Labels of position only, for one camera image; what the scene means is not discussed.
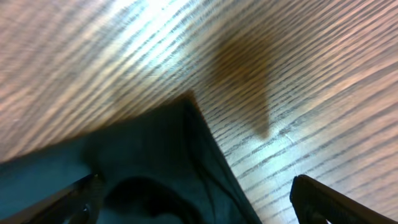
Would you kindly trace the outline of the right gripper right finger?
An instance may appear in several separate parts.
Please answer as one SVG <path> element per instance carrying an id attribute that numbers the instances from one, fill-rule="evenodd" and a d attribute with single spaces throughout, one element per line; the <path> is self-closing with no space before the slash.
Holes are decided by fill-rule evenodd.
<path id="1" fill-rule="evenodd" d="M 294 177 L 289 199 L 300 224 L 397 224 L 307 175 Z"/>

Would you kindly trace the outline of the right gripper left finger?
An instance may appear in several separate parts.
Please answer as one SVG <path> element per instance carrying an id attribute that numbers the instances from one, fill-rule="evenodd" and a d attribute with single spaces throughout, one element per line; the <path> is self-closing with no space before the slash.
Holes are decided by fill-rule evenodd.
<path id="1" fill-rule="evenodd" d="M 1 220 L 19 224 L 95 224 L 104 200 L 104 182 L 90 174 L 55 194 Z"/>

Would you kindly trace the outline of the black t-shirt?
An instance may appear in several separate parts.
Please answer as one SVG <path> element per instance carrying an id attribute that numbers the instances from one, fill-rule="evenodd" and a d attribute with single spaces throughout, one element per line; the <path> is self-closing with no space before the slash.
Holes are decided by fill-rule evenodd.
<path id="1" fill-rule="evenodd" d="M 259 223 L 187 98 L 1 164 L 1 218 L 90 174 L 104 180 L 99 223 Z"/>

